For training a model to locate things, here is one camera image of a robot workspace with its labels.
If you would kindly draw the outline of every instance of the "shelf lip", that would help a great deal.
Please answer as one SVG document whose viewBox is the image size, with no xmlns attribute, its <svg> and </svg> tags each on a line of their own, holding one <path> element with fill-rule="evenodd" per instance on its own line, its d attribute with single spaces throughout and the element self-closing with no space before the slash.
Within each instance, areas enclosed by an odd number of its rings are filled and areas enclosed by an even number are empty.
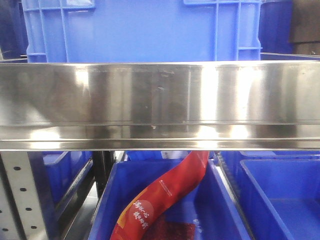
<svg viewBox="0 0 320 240">
<path fill-rule="evenodd" d="M 320 61 L 0 64 L 0 150 L 320 149 Z"/>
</svg>

